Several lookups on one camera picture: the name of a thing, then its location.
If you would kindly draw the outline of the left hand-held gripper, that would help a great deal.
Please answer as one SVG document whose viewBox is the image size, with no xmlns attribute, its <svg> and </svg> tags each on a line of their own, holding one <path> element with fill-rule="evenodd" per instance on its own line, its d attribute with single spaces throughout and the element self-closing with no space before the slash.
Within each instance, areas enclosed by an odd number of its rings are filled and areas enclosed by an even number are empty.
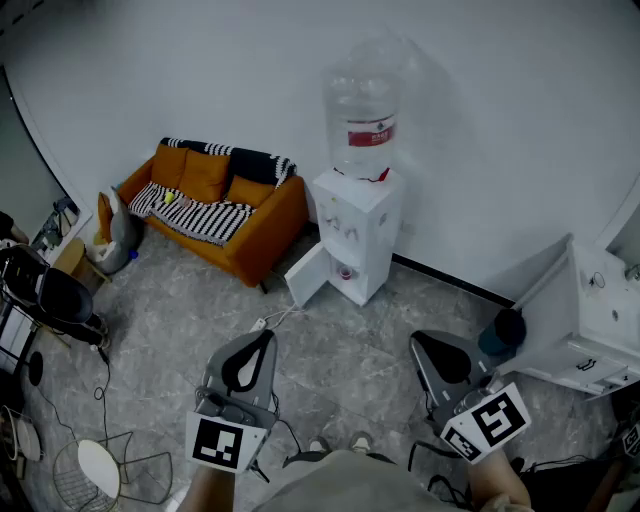
<svg viewBox="0 0 640 512">
<path fill-rule="evenodd" d="M 277 357 L 278 341 L 270 329 L 240 335 L 210 357 L 203 386 L 195 392 L 196 408 L 186 417 L 189 461 L 229 473 L 257 467 L 278 420 L 270 410 Z M 248 392 L 252 404 L 230 396 Z"/>
</svg>

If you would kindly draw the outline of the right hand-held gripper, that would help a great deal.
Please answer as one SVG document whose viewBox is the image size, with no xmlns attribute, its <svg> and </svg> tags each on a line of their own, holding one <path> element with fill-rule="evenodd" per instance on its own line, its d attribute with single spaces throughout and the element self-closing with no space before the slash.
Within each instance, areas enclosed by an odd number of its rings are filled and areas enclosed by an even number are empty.
<svg viewBox="0 0 640 512">
<path fill-rule="evenodd" d="M 448 420 L 439 437 L 468 463 L 478 464 L 531 425 L 515 383 L 451 417 L 449 391 L 458 385 L 484 387 L 495 373 L 489 358 L 470 340 L 445 331 L 416 330 L 409 349 L 427 395 L 429 416 Z"/>
</svg>

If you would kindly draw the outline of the white water dispenser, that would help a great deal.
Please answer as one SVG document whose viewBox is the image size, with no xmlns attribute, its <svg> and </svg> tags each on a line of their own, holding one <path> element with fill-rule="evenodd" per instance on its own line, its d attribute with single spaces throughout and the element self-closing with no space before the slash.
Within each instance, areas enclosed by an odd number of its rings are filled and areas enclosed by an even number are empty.
<svg viewBox="0 0 640 512">
<path fill-rule="evenodd" d="M 394 245 L 399 232 L 404 180 L 389 171 L 382 181 L 356 180 L 329 170 L 319 175 L 312 186 L 320 242 L 330 255 L 327 282 L 354 303 L 363 306 L 386 282 Z M 336 213 L 341 219 L 339 231 L 327 226 L 323 215 Z M 364 244 L 346 240 L 344 229 L 368 225 Z M 343 280 L 338 269 L 353 270 L 350 280 Z"/>
</svg>

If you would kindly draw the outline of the person's right forearm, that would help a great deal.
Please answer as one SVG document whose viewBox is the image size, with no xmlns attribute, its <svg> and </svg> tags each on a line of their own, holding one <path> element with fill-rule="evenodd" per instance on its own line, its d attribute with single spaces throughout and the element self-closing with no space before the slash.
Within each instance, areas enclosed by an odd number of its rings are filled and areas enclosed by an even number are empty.
<svg viewBox="0 0 640 512">
<path fill-rule="evenodd" d="M 468 480 L 476 512 L 533 512 L 529 492 L 502 449 L 469 465 Z"/>
</svg>

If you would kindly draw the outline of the person's left forearm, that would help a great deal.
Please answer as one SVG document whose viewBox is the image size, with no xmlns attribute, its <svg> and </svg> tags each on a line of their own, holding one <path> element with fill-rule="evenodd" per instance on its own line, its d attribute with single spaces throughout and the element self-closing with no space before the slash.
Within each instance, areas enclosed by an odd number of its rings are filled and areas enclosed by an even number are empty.
<svg viewBox="0 0 640 512">
<path fill-rule="evenodd" d="M 233 512 L 235 477 L 231 472 L 199 466 L 177 512 Z"/>
</svg>

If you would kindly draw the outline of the dark round trash bin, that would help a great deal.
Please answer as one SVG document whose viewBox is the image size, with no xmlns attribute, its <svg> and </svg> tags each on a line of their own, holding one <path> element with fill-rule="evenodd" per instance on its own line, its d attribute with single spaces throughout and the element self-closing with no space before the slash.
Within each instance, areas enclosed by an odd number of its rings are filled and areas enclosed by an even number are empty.
<svg viewBox="0 0 640 512">
<path fill-rule="evenodd" d="M 514 352 L 525 340 L 527 328 L 520 310 L 502 309 L 480 334 L 478 346 L 488 356 Z"/>
</svg>

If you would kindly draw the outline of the white hinged door panel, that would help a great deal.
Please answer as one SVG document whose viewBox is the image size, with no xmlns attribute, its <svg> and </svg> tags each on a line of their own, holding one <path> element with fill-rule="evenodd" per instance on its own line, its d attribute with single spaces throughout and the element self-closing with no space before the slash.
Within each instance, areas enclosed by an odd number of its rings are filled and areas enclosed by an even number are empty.
<svg viewBox="0 0 640 512">
<path fill-rule="evenodd" d="M 329 279 L 329 275 L 330 255 L 319 242 L 285 274 L 295 305 L 302 308 Z"/>
</svg>

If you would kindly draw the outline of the orange sofa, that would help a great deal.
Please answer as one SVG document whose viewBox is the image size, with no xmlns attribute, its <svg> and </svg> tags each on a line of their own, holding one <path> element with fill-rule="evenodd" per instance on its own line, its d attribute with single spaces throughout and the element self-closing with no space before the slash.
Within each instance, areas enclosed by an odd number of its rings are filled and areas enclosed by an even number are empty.
<svg viewBox="0 0 640 512">
<path fill-rule="evenodd" d="M 134 197 L 152 182 L 155 153 L 116 189 L 128 209 Z M 304 180 L 296 173 L 275 188 L 224 247 L 190 239 L 154 217 L 139 219 L 246 286 L 258 287 L 302 232 L 309 220 L 309 208 Z"/>
</svg>

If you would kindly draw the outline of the person's beige shirt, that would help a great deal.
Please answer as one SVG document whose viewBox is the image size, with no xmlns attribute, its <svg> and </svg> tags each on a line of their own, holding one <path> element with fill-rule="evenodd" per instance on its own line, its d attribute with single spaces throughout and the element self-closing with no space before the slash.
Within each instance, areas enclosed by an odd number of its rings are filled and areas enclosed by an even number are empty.
<svg viewBox="0 0 640 512">
<path fill-rule="evenodd" d="M 462 512 L 405 469 L 351 451 L 294 461 L 252 512 Z"/>
</svg>

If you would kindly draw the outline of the striped black white blanket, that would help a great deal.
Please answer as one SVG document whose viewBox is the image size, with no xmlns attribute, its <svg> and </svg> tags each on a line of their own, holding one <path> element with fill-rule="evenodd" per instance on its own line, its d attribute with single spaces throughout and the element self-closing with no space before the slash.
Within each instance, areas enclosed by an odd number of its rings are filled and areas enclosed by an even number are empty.
<svg viewBox="0 0 640 512">
<path fill-rule="evenodd" d="M 170 204 L 164 203 L 167 192 L 175 194 Z M 142 219 L 154 217 L 190 239 L 220 247 L 224 247 L 256 211 L 249 205 L 228 200 L 202 203 L 190 198 L 190 205 L 182 207 L 183 197 L 187 196 L 177 189 L 149 182 L 131 201 L 129 210 Z"/>
</svg>

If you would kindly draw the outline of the black bag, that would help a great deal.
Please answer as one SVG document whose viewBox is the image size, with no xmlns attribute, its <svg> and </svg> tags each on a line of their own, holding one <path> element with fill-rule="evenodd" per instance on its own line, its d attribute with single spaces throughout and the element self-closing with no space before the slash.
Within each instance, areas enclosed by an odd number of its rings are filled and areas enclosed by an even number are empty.
<svg viewBox="0 0 640 512">
<path fill-rule="evenodd" d="M 622 458 L 523 471 L 535 512 L 605 512 L 629 463 Z"/>
</svg>

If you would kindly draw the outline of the grey bag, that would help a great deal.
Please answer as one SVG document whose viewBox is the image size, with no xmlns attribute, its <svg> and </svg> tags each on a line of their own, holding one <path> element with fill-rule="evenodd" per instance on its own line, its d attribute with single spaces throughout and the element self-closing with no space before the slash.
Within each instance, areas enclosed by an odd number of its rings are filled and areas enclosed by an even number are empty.
<svg viewBox="0 0 640 512">
<path fill-rule="evenodd" d="M 140 241 L 141 231 L 130 214 L 127 205 L 117 191 L 110 187 L 107 193 L 113 218 L 111 221 L 112 242 L 106 243 L 100 234 L 99 221 L 98 232 L 94 241 L 87 246 L 89 259 L 106 275 L 118 272 L 131 259 L 129 251 L 135 250 Z"/>
</svg>

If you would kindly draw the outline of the wooden stool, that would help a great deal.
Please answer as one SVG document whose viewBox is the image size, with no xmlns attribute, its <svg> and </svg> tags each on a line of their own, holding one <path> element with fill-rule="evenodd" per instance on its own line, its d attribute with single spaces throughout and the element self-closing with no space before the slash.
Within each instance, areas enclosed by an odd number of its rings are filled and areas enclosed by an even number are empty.
<svg viewBox="0 0 640 512">
<path fill-rule="evenodd" d="M 65 246 L 53 267 L 79 281 L 92 295 L 103 284 L 111 283 L 111 278 L 89 259 L 87 248 L 80 238 L 74 238 Z"/>
</svg>

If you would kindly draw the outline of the black patterned throw blanket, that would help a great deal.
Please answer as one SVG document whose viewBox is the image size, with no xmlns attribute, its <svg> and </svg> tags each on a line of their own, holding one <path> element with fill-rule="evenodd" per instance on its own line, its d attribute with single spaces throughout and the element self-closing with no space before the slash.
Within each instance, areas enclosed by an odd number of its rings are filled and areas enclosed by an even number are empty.
<svg viewBox="0 0 640 512">
<path fill-rule="evenodd" d="M 236 176 L 278 188 L 297 173 L 297 166 L 291 159 L 267 152 L 170 137 L 162 138 L 160 143 L 172 148 L 187 148 L 209 156 L 229 156 L 226 191 L 229 190 Z"/>
</svg>

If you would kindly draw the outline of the clear large water bottle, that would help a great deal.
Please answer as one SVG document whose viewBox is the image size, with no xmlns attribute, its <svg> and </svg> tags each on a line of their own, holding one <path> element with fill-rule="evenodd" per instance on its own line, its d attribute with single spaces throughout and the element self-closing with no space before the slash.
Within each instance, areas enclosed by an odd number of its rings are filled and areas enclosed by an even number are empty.
<svg viewBox="0 0 640 512">
<path fill-rule="evenodd" d="M 399 110 L 399 56 L 390 38 L 356 45 L 323 74 L 331 166 L 377 182 L 391 166 Z"/>
</svg>

